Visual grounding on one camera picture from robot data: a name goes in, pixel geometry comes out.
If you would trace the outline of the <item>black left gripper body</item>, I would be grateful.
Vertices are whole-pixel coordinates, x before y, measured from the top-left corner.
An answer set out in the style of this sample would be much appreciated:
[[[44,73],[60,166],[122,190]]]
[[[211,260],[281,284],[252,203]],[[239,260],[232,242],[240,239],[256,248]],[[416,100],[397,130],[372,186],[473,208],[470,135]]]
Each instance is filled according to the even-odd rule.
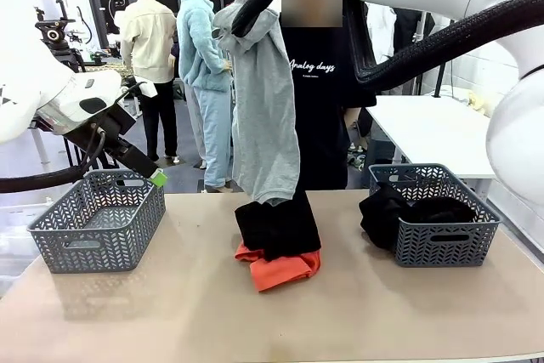
[[[122,136],[136,123],[127,112],[97,114],[64,137],[85,152],[84,162],[104,152],[119,162],[136,162],[136,147]]]

